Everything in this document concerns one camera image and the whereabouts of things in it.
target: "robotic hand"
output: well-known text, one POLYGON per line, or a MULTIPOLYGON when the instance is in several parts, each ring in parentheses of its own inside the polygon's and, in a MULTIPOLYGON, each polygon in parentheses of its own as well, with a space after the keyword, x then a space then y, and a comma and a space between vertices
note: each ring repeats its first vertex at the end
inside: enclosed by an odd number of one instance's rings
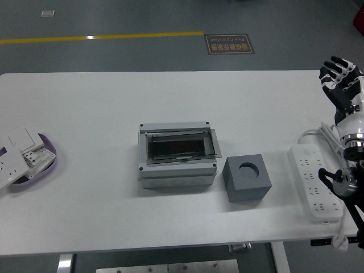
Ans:
POLYGON ((320 80, 325 94, 336 106, 337 125, 344 158, 356 167, 330 173, 320 169, 320 180, 344 201, 358 226, 358 246, 364 249, 364 221, 355 206, 364 212, 364 74, 353 63, 332 57, 320 69, 320 80))

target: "metal plate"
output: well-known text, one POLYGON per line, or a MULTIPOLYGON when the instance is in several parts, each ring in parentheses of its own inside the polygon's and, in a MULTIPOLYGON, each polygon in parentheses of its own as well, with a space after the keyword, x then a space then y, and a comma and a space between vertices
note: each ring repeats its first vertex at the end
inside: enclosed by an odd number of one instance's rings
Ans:
POLYGON ((97 269, 96 273, 168 273, 167 264, 97 269))
POLYGON ((215 260, 168 265, 168 273, 239 273, 237 260, 215 260))
POLYGON ((41 17, 53 17, 55 15, 54 10, 43 10, 41 17))

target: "metal floor panel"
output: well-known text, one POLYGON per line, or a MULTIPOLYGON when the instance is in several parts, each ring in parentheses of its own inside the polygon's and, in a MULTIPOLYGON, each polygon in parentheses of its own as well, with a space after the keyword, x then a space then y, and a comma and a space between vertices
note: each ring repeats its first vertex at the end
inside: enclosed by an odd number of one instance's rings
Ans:
POLYGON ((96 273, 168 273, 167 264, 154 264, 152 266, 131 266, 101 268, 96 273))

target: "power strip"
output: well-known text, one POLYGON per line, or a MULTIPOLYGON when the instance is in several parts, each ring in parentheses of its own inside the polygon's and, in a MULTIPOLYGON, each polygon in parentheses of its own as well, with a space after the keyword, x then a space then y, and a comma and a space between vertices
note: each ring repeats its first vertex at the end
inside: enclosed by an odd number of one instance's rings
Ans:
POLYGON ((340 200, 319 179, 319 169, 325 168, 320 149, 316 145, 297 144, 290 148, 288 157, 309 219, 323 223, 339 220, 340 200))

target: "power outlet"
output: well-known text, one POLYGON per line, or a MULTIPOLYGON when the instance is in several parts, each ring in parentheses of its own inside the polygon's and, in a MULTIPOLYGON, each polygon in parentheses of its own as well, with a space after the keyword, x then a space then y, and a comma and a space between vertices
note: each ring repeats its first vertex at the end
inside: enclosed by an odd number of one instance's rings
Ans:
POLYGON ((0 156, 0 189, 17 181, 28 171, 28 165, 16 148, 11 148, 0 156))
POLYGON ((319 179, 319 169, 325 168, 319 148, 298 144, 288 152, 304 209, 311 221, 331 222, 342 217, 340 200, 319 179))

